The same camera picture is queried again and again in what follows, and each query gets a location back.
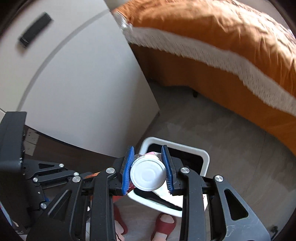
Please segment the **red slipper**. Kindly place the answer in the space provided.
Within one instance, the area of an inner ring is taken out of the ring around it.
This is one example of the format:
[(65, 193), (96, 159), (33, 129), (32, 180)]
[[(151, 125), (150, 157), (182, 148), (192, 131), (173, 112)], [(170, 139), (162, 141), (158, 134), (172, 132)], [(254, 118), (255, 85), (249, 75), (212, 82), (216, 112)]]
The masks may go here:
[(151, 235), (152, 241), (165, 241), (177, 225), (176, 218), (165, 213), (156, 218), (154, 231)]
[(123, 221), (123, 219), (121, 218), (120, 211), (115, 204), (113, 205), (113, 209), (114, 209), (114, 220), (117, 221), (118, 224), (121, 226), (121, 233), (120, 234), (125, 235), (128, 232), (128, 228), (127, 228), (125, 222)]

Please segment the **left red slipper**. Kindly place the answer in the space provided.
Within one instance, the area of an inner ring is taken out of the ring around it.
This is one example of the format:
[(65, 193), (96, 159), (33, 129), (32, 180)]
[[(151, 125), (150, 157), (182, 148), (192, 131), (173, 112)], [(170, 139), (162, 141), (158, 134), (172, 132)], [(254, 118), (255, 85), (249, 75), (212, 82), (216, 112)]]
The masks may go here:
[(113, 209), (114, 209), (114, 220), (117, 221), (118, 224), (121, 226), (121, 233), (120, 234), (125, 235), (128, 232), (128, 228), (127, 228), (125, 222), (123, 221), (123, 219), (121, 218), (120, 211), (115, 204), (113, 205)]

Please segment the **right red slipper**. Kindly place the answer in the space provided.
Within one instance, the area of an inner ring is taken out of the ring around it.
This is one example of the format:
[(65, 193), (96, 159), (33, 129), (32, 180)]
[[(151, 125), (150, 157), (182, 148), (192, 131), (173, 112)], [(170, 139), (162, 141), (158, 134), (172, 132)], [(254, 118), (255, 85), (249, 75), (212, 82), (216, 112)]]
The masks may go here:
[(156, 218), (154, 231), (151, 235), (152, 241), (165, 241), (177, 225), (176, 218), (165, 213)]

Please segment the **white black trash bin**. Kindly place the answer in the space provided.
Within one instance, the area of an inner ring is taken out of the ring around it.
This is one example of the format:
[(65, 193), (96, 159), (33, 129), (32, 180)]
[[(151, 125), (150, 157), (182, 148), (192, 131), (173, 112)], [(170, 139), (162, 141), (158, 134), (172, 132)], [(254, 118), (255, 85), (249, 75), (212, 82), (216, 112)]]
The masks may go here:
[[(161, 148), (164, 145), (167, 146), (171, 158), (176, 162), (177, 171), (182, 167), (186, 167), (201, 176), (206, 176), (210, 163), (210, 156), (203, 149), (174, 143), (161, 138), (148, 137), (142, 142), (139, 154), (143, 155), (149, 152), (160, 153)], [(164, 183), (159, 189), (150, 192), (135, 188), (129, 192), (127, 196), (130, 199), (159, 212), (175, 217), (182, 216), (183, 197), (172, 196), (167, 190), (166, 183)]]

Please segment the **white cabinet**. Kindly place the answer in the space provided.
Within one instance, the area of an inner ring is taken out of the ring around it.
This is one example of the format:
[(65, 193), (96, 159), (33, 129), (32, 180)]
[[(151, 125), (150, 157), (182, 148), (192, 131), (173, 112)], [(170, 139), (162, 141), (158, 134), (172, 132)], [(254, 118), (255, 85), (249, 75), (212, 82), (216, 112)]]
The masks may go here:
[[(51, 23), (22, 47), (43, 12)], [(9, 111), (61, 142), (120, 157), (159, 106), (105, 1), (1, 1), (1, 113)]]

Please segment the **orange clear plastic snack bag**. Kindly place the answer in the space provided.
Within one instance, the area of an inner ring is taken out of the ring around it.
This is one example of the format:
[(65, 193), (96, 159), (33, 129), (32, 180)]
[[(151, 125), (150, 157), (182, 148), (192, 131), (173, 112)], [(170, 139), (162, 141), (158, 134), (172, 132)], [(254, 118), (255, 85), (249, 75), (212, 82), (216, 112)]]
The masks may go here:
[(98, 174), (100, 174), (100, 172), (96, 172), (96, 173), (93, 173), (93, 174), (89, 174), (89, 175), (87, 175), (87, 176), (84, 177), (84, 180), (94, 178), (94, 177), (96, 177)]

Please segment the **white pink yogurt cup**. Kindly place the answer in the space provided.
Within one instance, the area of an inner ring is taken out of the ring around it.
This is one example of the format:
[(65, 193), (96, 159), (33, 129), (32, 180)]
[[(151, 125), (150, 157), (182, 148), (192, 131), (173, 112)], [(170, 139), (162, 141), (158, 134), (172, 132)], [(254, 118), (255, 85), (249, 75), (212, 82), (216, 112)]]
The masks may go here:
[(130, 180), (135, 188), (142, 191), (159, 189), (166, 180), (166, 168), (161, 160), (161, 154), (149, 152), (136, 155), (130, 169)]

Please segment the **orange bed cover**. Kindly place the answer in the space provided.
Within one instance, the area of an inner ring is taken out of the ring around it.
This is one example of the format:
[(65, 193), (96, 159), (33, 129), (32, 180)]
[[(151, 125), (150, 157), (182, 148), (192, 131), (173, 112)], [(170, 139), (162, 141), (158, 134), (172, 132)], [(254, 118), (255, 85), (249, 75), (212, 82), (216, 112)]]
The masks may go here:
[(238, 1), (128, 1), (112, 14), (148, 79), (187, 86), (295, 152), (295, 37)]

